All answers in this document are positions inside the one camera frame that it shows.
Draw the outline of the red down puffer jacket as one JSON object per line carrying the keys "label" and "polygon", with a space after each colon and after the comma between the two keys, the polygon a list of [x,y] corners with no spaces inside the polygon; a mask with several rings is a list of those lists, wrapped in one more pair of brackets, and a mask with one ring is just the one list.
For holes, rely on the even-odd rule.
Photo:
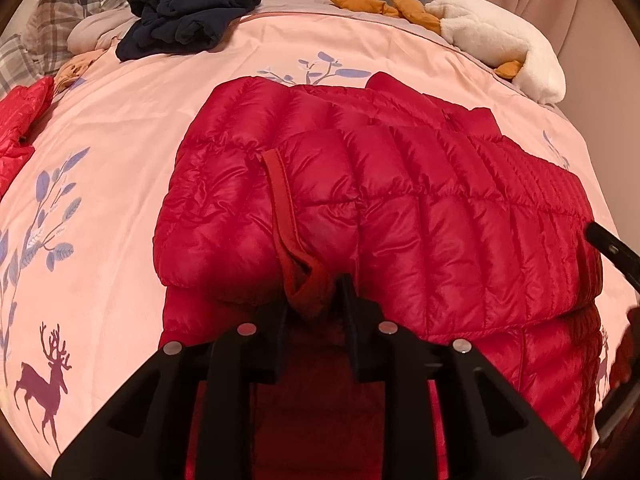
{"label": "red down puffer jacket", "polygon": [[490,110],[384,73],[361,88],[243,77],[213,90],[176,155],[153,237],[163,342],[201,344],[265,302],[318,316],[350,275],[420,338],[477,344],[568,452],[591,444],[599,253],[582,182]]}

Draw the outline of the pink deer print duvet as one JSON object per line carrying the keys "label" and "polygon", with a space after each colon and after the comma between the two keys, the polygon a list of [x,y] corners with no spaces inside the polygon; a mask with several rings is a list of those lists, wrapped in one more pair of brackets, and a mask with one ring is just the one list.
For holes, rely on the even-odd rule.
{"label": "pink deer print duvet", "polygon": [[[51,469],[166,344],[153,237],[179,145],[213,90],[243,77],[361,88],[378,73],[469,110],[487,108],[523,151],[578,177],[592,220],[612,224],[585,141],[564,116],[417,32],[280,13],[242,21],[210,52],[131,62],[104,54],[34,123],[35,153],[1,202],[1,408],[39,466]],[[606,349],[620,341],[634,300],[601,261],[596,409],[608,391]]]}

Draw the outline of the small beige plush toy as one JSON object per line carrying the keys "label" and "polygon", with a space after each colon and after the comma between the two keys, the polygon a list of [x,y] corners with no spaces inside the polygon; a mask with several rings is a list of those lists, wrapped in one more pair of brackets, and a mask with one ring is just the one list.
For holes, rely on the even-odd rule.
{"label": "small beige plush toy", "polygon": [[55,74],[54,93],[60,94],[70,88],[104,53],[104,49],[99,49],[74,55]]}

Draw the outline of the grey plaid pillow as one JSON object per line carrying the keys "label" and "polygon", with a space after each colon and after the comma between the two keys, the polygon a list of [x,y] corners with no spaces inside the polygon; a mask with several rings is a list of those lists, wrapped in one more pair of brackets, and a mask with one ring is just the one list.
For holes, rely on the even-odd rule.
{"label": "grey plaid pillow", "polygon": [[1,43],[1,93],[53,76],[72,58],[70,33],[82,20],[119,9],[127,0],[39,0],[25,29]]}

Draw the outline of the white goose plush toy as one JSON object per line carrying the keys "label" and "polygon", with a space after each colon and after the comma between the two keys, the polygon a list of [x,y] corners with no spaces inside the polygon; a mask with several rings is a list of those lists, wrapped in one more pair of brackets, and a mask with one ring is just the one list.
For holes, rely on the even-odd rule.
{"label": "white goose plush toy", "polygon": [[430,30],[540,104],[565,98],[565,75],[547,37],[524,18],[487,0],[329,2],[352,12],[402,18]]}

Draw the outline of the light grey crumpled blanket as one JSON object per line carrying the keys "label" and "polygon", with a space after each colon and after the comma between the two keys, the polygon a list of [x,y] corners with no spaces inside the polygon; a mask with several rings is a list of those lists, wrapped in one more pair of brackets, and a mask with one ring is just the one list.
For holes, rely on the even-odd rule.
{"label": "light grey crumpled blanket", "polygon": [[70,32],[70,36],[67,37],[67,50],[73,55],[107,50],[114,40],[124,38],[137,19],[128,3],[118,9],[88,16]]}

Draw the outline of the dark navy crumpled garment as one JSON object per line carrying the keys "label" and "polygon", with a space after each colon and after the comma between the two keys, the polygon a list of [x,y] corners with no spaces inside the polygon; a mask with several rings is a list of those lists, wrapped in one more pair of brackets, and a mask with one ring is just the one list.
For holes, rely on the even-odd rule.
{"label": "dark navy crumpled garment", "polygon": [[216,47],[229,25],[262,0],[127,0],[137,21],[119,41],[119,61],[194,54]]}

